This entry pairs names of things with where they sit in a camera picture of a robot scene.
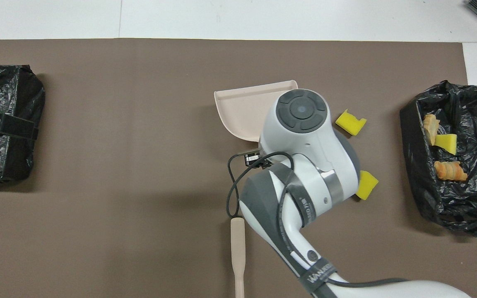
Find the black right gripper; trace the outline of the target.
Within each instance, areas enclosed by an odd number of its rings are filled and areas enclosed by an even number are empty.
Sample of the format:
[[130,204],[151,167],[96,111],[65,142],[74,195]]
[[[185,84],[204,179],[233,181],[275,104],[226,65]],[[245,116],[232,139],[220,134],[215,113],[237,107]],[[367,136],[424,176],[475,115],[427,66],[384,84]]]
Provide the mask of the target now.
[[[262,157],[263,157],[263,154],[261,153],[260,150],[250,150],[250,151],[244,152],[245,166],[246,167],[252,166],[254,162],[261,159]],[[263,160],[259,162],[259,164],[255,166],[255,168],[267,168],[267,167],[270,167],[271,165],[272,165],[272,162],[270,160]]]

